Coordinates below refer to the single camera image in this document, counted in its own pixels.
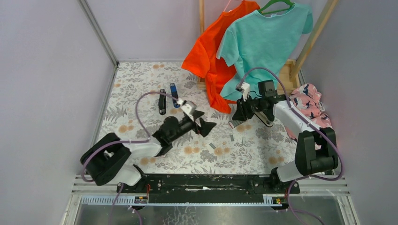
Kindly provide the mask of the blue stapler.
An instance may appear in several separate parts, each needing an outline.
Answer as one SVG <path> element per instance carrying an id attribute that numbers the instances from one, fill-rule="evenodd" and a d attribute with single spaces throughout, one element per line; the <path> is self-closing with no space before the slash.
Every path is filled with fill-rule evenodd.
<path id="1" fill-rule="evenodd" d="M 170 84 L 170 91 L 171 91 L 171 96 L 173 97 L 173 106 L 175 108 L 179 108 L 180 105 L 177 102 L 179 97 L 178 97 L 178 92 L 177 92 L 176 85 L 174 83 Z"/>

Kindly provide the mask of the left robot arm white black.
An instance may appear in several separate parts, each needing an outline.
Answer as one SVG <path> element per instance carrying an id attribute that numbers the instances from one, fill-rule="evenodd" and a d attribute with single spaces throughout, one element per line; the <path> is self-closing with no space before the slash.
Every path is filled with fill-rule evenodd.
<path id="1" fill-rule="evenodd" d="M 193 118 L 187 114 L 181 120 L 174 116 L 166 117 L 148 139 L 121 140 L 115 133 L 108 133 L 81 156 L 84 172 L 88 172 L 97 186 L 114 181 L 126 184 L 133 192 L 139 193 L 145 188 L 144 174 L 127 162 L 137 157 L 163 156 L 173 148 L 175 140 L 191 131 L 206 137 L 216 123 L 203 120 L 203 114 L 195 110 Z"/>

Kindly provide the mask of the orange t-shirt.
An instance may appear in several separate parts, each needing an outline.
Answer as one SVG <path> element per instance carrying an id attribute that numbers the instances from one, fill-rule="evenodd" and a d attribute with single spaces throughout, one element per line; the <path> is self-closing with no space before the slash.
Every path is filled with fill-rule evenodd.
<path id="1" fill-rule="evenodd" d="M 232 103 L 221 96 L 224 85 L 235 74 L 236 69 L 228 67 L 225 60 L 217 59 L 216 53 L 227 28 L 237 19 L 259 9 L 255 1 L 244 0 L 235 9 L 222 12 L 197 39 L 193 48 L 183 61 L 182 69 L 205 79 L 209 104 L 221 113 L 229 114 Z"/>

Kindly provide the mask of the pink patterned cloth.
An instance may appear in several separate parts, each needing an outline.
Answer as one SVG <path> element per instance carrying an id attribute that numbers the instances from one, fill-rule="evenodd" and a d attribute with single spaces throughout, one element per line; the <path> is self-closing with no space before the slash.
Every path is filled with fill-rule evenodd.
<path id="1" fill-rule="evenodd" d="M 316 125 L 326 128 L 332 127 L 329 116 L 321 102 L 322 94 L 313 84 L 307 83 L 296 88 L 290 95 L 294 106 Z"/>

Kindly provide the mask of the teal t-shirt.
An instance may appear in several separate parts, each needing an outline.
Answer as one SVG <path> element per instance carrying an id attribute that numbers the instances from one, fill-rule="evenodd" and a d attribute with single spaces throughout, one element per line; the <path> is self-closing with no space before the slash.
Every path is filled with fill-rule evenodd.
<path id="1" fill-rule="evenodd" d="M 295 3 L 292 8 L 276 15 L 262 15 L 254 10 L 235 20 L 225 31 L 216 57 L 234 66 L 236 74 L 226 82 L 220 95 L 237 101 L 241 93 L 236 86 L 245 77 L 250 89 L 259 92 L 258 82 L 278 81 L 278 75 L 301 36 L 313 28 L 313 15 L 308 4 Z"/>

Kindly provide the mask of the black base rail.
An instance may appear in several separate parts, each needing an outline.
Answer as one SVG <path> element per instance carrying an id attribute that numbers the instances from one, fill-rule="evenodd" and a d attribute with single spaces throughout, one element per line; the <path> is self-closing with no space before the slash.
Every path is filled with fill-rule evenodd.
<path id="1" fill-rule="evenodd" d="M 264 195 L 300 193 L 275 175 L 148 174 L 123 194 L 143 194 L 149 203 L 263 203 Z"/>

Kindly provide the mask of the wooden clothes rack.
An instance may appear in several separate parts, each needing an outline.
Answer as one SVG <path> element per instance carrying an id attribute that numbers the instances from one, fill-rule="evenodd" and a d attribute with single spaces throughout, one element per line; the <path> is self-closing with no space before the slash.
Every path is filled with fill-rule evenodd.
<path id="1" fill-rule="evenodd" d="M 320 17 L 316 22 L 313 21 L 313 28 L 312 31 L 309 33 L 310 34 L 310 39 L 307 42 L 304 50 L 302 50 L 300 56 L 296 59 L 296 63 L 295 63 L 295 68 L 291 69 L 290 74 L 292 76 L 292 80 L 295 81 L 297 80 L 297 73 L 300 69 L 300 62 L 301 60 L 304 59 L 304 57 L 308 54 L 310 48 L 312 47 L 313 43 L 314 43 L 314 39 L 316 37 L 317 34 L 317 30 L 320 29 L 322 26 L 324 25 L 324 18 Z M 283 71 L 283 67 L 280 70 L 278 75 L 274 75 L 274 78 L 278 81 L 278 79 L 280 78 L 280 73 Z M 245 80 L 245 77 L 248 76 L 248 73 L 245 73 L 245 76 L 242 78 Z M 275 85 L 273 83 L 273 86 L 278 89 L 279 88 L 279 83 L 277 83 L 277 85 Z"/>

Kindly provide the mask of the floral table mat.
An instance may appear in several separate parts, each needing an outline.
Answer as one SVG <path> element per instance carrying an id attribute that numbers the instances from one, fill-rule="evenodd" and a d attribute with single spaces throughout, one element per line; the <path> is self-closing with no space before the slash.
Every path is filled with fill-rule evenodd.
<path id="1" fill-rule="evenodd" d="M 165 89 L 170 93 L 171 83 L 179 97 L 194 102 L 205 113 L 204 120 L 216 126 L 207 137 L 185 134 L 165 156 L 132 158 L 130 164 L 145 173 L 268 174 L 294 159 L 296 143 L 280 121 L 266 127 L 253 117 L 232 129 L 231 114 L 211 108 L 207 93 L 197 86 L 197 77 L 179 62 L 120 63 L 98 137 L 114 132 L 130 140 L 154 133 L 165 118 L 159 114 L 157 92 Z"/>

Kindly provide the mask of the green clothes hanger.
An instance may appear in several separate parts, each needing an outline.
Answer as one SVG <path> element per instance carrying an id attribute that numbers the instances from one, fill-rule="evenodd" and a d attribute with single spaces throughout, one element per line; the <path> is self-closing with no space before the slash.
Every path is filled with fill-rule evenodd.
<path id="1" fill-rule="evenodd" d="M 265 16 L 279 15 L 288 12 L 294 5 L 291 0 L 270 0 L 258 12 Z"/>

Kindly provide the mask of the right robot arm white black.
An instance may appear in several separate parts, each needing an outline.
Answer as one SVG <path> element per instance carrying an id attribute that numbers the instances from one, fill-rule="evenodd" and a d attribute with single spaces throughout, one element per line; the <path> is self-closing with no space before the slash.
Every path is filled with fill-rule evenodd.
<path id="1" fill-rule="evenodd" d="M 336 136 L 332 128 L 321 128 L 306 118 L 285 96 L 279 95 L 272 80 L 258 83 L 259 97 L 250 96 L 250 85 L 239 84 L 236 89 L 242 96 L 232 119 L 247 121 L 257 113 L 263 113 L 267 126 L 274 119 L 281 121 L 296 137 L 297 146 L 292 162 L 276 168 L 269 180 L 275 193 L 283 192 L 288 181 L 336 169 L 339 164 L 336 152 Z"/>

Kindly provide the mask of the small black stapler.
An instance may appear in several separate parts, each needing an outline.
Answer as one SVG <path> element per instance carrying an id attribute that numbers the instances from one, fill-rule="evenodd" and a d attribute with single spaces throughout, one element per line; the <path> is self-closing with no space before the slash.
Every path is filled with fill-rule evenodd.
<path id="1" fill-rule="evenodd" d="M 158 108 L 159 108 L 159 114 L 160 115 L 165 115 L 166 114 L 166 96 L 164 95 L 166 93 L 165 89 L 160 89 L 160 95 L 159 95 L 159 100 L 158 100 Z"/>

